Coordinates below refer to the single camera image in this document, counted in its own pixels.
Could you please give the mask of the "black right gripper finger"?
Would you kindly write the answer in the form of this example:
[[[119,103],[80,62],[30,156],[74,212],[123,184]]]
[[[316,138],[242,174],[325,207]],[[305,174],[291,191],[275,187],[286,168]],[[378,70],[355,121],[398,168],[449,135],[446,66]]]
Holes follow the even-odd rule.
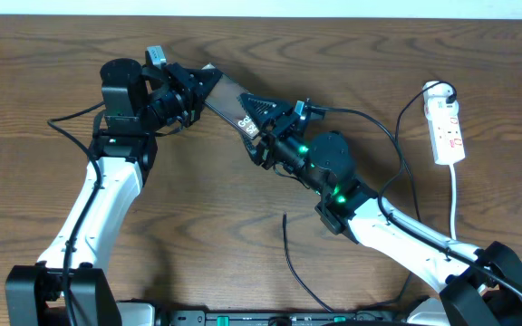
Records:
[[[266,149],[263,142],[260,141],[257,145],[254,145],[251,139],[247,136],[241,136],[241,139],[251,161],[255,165],[260,166],[264,162],[263,154]]]
[[[247,116],[259,129],[265,129],[291,109],[291,104],[287,101],[268,99],[250,93],[240,94],[238,100]]]

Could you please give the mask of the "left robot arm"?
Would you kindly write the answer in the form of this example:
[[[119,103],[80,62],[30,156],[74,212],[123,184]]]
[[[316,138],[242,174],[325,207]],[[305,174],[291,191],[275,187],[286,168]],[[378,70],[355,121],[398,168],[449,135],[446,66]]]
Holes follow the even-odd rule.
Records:
[[[103,100],[82,190],[66,221],[33,265],[16,265],[5,282],[13,325],[165,325],[167,314],[143,300],[118,302],[106,273],[131,204],[154,164],[160,129],[196,122],[221,78],[212,65],[186,69],[164,59],[120,58],[101,70]]]

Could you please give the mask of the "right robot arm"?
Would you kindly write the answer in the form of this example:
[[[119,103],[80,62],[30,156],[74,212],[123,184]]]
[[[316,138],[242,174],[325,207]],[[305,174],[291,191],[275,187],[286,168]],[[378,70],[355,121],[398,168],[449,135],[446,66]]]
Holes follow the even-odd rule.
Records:
[[[244,137],[252,161],[286,174],[315,191],[325,226],[356,244],[386,254],[439,294],[450,325],[522,325],[522,262],[506,245],[479,248],[438,233],[368,187],[339,131],[305,141],[313,116],[328,109],[307,102],[294,107],[242,93],[238,97],[260,136]]]

